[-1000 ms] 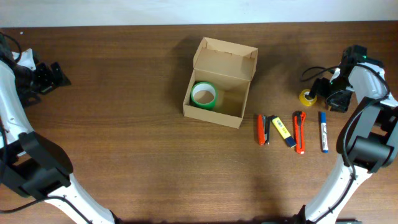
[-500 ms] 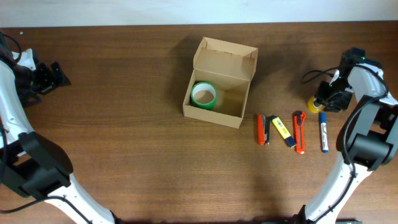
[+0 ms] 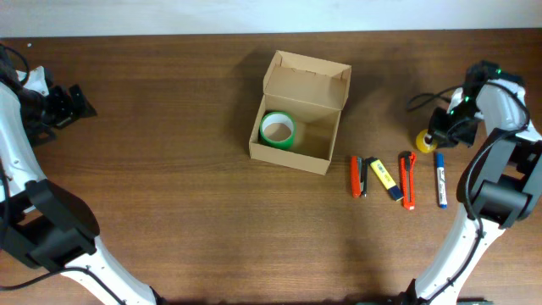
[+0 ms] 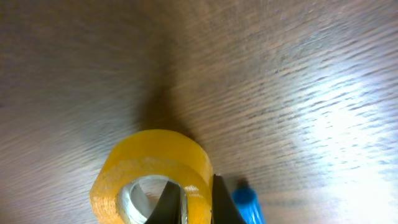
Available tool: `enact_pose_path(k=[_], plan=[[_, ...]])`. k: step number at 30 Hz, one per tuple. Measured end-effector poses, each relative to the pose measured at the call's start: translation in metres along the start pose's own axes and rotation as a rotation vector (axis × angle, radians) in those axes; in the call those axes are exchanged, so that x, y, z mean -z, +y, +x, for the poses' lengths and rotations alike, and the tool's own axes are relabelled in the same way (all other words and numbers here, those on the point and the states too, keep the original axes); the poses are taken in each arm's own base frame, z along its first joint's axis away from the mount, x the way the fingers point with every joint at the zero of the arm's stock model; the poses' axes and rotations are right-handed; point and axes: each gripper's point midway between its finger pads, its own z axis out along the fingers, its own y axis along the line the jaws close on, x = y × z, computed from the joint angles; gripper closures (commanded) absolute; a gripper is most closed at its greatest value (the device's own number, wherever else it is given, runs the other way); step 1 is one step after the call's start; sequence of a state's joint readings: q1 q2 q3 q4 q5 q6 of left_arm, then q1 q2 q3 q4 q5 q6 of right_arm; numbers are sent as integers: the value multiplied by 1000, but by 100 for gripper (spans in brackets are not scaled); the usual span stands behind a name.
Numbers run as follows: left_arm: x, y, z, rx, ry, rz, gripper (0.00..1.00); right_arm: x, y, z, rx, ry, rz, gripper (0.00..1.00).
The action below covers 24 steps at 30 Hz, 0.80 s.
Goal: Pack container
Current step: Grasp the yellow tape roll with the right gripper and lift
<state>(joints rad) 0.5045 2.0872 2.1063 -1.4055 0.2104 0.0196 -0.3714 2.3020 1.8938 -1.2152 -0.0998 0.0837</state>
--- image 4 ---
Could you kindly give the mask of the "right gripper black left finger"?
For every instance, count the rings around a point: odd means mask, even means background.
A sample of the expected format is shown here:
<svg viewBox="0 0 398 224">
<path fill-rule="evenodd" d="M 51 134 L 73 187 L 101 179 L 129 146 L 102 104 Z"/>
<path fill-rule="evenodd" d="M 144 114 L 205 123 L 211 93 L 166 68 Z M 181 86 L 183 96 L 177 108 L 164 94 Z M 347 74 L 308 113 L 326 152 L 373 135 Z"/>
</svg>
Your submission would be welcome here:
<svg viewBox="0 0 398 224">
<path fill-rule="evenodd" d="M 181 188 L 168 181 L 146 224 L 181 224 Z"/>
</svg>

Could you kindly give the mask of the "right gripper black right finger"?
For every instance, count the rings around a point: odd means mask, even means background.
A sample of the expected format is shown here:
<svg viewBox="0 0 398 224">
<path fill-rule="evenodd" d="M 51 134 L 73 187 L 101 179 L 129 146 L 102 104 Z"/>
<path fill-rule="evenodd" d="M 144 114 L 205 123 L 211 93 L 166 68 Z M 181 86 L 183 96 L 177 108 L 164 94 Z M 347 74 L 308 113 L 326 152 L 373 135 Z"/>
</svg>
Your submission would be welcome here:
<svg viewBox="0 0 398 224">
<path fill-rule="evenodd" d="M 212 190 L 212 223 L 214 224 L 245 224 L 239 209 L 248 200 L 247 181 L 245 178 L 224 178 L 222 175 L 213 176 Z"/>
</svg>

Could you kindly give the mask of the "small yellow tape roll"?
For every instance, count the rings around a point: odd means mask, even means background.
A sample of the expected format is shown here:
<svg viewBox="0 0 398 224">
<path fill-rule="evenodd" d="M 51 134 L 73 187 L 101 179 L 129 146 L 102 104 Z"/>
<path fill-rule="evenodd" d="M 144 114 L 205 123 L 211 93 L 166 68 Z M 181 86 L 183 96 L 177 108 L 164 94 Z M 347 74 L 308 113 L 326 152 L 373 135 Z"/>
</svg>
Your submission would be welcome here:
<svg viewBox="0 0 398 224">
<path fill-rule="evenodd" d="M 133 134 L 111 151 L 90 190 L 98 221 L 124 223 L 119 191 L 150 175 L 168 177 L 184 189 L 189 223 L 211 223 L 213 168 L 207 153 L 190 138 L 162 129 Z"/>
</svg>

